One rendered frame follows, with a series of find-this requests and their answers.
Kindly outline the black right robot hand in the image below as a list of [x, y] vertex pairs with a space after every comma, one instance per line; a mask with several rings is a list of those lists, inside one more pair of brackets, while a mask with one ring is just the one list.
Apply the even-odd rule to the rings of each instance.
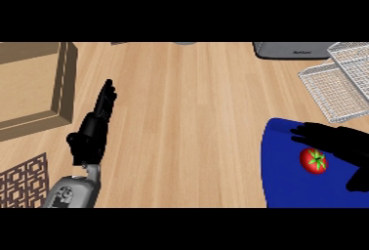
[[345, 183], [345, 189], [369, 192], [369, 133], [312, 122], [304, 122], [289, 132], [296, 143], [330, 153], [335, 158], [357, 167]]

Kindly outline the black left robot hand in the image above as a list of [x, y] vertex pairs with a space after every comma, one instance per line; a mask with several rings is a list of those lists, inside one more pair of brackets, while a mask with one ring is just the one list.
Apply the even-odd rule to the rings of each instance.
[[66, 137], [75, 166], [100, 163], [115, 100], [115, 87], [112, 80], [107, 79], [97, 94], [92, 111], [82, 120], [79, 130]]

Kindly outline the red tomato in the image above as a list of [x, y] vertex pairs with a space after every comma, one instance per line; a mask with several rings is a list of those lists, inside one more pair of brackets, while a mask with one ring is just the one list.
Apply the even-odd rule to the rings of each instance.
[[329, 168], [326, 155], [314, 148], [299, 152], [299, 165], [309, 174], [323, 174]]

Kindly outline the blue tray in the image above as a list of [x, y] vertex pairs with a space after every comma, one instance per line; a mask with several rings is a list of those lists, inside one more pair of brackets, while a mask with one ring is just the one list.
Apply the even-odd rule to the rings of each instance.
[[369, 191], [348, 191], [345, 184], [357, 167], [320, 150], [327, 169], [312, 174], [299, 154], [312, 149], [296, 143], [290, 129], [301, 122], [271, 118], [261, 141], [261, 180], [268, 208], [369, 208]]

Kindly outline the wooden tray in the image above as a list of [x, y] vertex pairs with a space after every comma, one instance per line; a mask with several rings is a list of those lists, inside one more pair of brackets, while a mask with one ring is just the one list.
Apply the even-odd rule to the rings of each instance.
[[0, 42], [0, 142], [72, 123], [72, 42]]

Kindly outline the brown patterned placemat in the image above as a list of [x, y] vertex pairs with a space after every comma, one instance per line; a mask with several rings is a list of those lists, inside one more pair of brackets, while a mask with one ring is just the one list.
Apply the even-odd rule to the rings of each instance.
[[38, 208], [48, 193], [45, 153], [0, 173], [0, 208]]

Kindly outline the grey appliance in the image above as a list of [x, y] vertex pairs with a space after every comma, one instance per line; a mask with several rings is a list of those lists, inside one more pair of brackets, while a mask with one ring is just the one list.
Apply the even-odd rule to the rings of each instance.
[[323, 60], [335, 42], [253, 42], [255, 56], [264, 60]]

